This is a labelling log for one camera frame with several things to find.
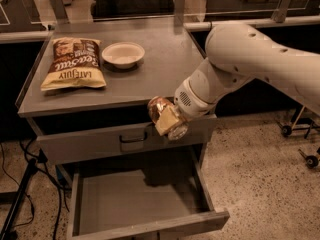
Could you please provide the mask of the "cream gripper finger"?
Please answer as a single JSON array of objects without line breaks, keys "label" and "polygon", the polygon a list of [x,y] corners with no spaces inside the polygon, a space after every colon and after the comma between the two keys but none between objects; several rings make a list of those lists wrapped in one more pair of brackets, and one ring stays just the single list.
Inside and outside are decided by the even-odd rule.
[{"label": "cream gripper finger", "polygon": [[187,125],[174,106],[164,108],[155,127],[161,136],[183,136],[187,131]]}]

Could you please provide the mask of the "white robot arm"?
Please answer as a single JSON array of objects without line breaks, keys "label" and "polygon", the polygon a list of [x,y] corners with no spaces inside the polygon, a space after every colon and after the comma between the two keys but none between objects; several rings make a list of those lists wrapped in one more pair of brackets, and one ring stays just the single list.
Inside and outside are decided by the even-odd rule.
[{"label": "white robot arm", "polygon": [[205,43],[206,59],[176,89],[173,103],[157,106],[155,127],[171,140],[225,95],[259,79],[320,114],[320,55],[280,45],[240,23],[219,24]]}]

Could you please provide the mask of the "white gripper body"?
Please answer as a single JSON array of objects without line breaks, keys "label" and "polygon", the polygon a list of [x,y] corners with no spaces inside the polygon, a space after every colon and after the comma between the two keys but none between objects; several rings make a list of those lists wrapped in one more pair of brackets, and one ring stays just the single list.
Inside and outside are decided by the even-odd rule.
[{"label": "white gripper body", "polygon": [[190,78],[185,79],[176,89],[174,104],[186,120],[199,118],[214,108],[214,104],[203,101],[195,94]]}]

